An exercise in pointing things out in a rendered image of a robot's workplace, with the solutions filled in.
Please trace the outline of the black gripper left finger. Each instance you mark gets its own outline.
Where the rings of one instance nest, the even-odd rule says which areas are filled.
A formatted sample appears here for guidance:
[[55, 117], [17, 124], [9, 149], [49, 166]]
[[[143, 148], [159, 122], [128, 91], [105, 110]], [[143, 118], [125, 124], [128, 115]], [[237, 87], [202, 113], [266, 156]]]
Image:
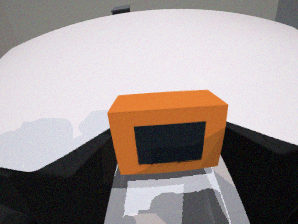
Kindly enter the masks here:
[[35, 172], [0, 167], [0, 204], [37, 224], [104, 224], [117, 164], [108, 128]]

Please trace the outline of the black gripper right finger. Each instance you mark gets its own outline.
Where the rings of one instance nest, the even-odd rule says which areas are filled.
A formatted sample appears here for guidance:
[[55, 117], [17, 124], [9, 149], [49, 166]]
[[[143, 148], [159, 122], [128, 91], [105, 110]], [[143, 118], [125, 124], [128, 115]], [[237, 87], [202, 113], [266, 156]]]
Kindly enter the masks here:
[[226, 121], [221, 157], [250, 224], [285, 224], [298, 209], [298, 145]]

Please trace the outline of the orange block with dark square face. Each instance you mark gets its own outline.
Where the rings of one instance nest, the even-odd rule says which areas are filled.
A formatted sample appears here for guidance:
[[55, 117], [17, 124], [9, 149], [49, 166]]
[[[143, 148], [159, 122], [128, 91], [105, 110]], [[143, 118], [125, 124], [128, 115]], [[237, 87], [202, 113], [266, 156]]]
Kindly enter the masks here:
[[120, 175], [218, 165], [227, 103], [208, 89], [120, 95], [106, 116]]

